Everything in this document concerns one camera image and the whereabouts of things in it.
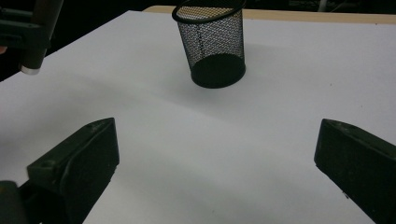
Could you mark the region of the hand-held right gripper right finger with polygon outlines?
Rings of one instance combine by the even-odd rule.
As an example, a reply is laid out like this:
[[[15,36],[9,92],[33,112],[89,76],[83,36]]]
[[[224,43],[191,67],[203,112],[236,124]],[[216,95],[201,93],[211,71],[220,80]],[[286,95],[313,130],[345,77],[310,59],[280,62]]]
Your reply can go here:
[[[396,224],[396,146],[359,127],[324,119],[314,162],[375,224]]]

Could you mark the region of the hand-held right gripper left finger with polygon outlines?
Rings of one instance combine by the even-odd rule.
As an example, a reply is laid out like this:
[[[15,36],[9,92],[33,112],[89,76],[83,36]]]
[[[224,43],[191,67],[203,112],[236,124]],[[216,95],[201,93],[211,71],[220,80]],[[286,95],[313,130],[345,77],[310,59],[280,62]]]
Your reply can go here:
[[[82,224],[120,163],[113,118],[89,123],[27,166],[34,224]]]

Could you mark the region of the black mesh pen holder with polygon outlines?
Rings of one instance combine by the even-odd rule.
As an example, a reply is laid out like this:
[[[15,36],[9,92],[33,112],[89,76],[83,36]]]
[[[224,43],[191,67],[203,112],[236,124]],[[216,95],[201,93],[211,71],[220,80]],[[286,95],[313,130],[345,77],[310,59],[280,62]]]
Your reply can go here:
[[[219,89],[245,74],[245,5],[246,0],[185,0],[173,10],[195,84]]]

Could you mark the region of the white table board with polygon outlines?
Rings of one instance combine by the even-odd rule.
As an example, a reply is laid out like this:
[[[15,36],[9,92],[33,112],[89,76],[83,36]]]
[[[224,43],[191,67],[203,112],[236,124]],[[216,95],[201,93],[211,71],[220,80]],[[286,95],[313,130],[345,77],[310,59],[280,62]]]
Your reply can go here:
[[[314,163],[336,119],[396,145],[396,25],[245,19],[244,77],[191,81],[177,25],[129,11],[0,82],[0,179],[114,118],[120,165],[85,224],[373,224]]]

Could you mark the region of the light wooden table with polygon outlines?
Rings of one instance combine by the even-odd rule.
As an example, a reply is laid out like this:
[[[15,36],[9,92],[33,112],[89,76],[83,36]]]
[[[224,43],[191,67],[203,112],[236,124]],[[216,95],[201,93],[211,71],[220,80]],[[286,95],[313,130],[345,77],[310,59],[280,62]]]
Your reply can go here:
[[[244,9],[245,19],[270,21],[338,22],[396,25],[396,15],[349,14],[285,10]]]

